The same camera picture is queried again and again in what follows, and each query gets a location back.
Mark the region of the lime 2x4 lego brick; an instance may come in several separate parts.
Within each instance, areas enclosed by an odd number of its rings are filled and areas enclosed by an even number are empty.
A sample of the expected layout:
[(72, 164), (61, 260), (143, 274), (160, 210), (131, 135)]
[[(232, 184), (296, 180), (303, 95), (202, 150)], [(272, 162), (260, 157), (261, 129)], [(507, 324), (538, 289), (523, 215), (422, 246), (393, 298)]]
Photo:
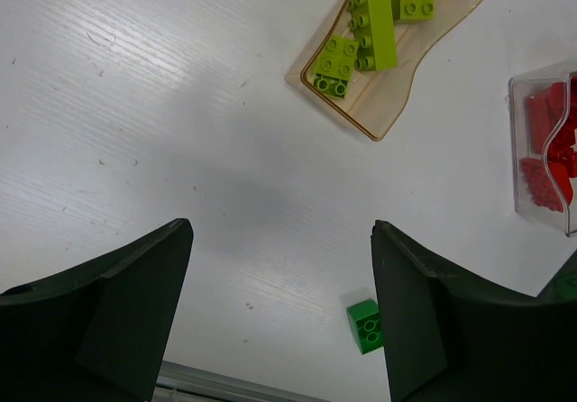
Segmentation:
[(355, 67), (382, 71), (398, 65), (391, 0), (349, 0), (349, 27), (359, 42)]

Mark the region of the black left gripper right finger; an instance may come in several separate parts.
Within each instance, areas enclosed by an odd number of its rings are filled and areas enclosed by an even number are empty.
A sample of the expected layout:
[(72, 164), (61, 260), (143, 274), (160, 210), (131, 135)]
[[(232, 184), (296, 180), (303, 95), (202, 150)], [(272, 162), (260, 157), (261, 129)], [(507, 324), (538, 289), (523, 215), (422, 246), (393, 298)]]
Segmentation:
[(388, 222), (373, 226), (371, 256), (392, 400), (575, 400), (575, 258), (531, 297)]

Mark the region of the aluminium mounting rail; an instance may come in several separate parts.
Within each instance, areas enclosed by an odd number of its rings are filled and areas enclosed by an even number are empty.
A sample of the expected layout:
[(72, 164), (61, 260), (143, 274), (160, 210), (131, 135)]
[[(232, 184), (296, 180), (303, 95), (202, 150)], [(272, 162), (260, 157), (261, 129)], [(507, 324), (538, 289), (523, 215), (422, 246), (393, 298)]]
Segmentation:
[(163, 361), (151, 401), (321, 401), (287, 390)]

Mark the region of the dark green printed lego brick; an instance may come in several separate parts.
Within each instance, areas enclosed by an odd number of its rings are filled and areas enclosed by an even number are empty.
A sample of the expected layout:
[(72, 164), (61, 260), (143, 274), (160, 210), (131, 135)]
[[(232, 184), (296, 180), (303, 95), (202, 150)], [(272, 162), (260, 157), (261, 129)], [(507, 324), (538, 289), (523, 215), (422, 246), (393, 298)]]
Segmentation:
[(380, 312), (377, 302), (372, 299), (346, 308), (353, 339), (362, 355), (383, 347)]

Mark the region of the tan translucent plastic container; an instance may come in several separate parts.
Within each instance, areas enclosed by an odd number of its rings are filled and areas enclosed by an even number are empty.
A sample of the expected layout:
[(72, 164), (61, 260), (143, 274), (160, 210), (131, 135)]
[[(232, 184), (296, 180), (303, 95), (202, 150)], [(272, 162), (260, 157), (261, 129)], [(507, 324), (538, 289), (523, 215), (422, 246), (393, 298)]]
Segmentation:
[(374, 142), (405, 108), (425, 55), (483, 0), (339, 0), (287, 82)]

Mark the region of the red 2x4 lego brick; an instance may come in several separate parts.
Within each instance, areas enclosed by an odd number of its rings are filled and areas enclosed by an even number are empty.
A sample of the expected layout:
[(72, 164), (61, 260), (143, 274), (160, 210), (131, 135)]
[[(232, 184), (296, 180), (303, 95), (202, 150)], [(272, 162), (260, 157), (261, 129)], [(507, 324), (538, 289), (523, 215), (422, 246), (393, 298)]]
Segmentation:
[(562, 118), (565, 108), (565, 83), (550, 87), (527, 98), (528, 124), (532, 151), (541, 154), (549, 134)]

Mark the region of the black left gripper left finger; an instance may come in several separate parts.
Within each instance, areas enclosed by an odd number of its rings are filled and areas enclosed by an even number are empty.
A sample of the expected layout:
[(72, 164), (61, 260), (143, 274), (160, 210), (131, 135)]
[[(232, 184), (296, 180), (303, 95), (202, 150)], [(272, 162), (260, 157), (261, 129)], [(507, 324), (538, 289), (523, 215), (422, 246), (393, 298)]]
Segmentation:
[(193, 243), (186, 218), (1, 295), (3, 401), (148, 401)]

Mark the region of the clear plastic container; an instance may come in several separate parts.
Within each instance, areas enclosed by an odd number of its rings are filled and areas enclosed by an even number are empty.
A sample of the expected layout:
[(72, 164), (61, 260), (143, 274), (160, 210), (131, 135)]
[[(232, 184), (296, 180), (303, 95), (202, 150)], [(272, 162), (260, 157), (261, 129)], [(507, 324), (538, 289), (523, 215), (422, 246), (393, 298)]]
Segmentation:
[[(562, 118), (549, 134), (543, 152), (532, 151), (527, 98), (565, 83)], [(576, 61), (549, 65), (508, 82), (515, 210), (525, 218), (576, 234)]]

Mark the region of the lime printed lego brick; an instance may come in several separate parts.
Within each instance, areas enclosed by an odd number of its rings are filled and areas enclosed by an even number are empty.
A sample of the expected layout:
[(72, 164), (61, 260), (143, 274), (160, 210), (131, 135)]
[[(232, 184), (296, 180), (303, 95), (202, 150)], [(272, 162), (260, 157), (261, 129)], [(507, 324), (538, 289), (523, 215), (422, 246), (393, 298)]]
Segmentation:
[(358, 41), (332, 36), (317, 57), (314, 86), (326, 96), (345, 98), (357, 59)]

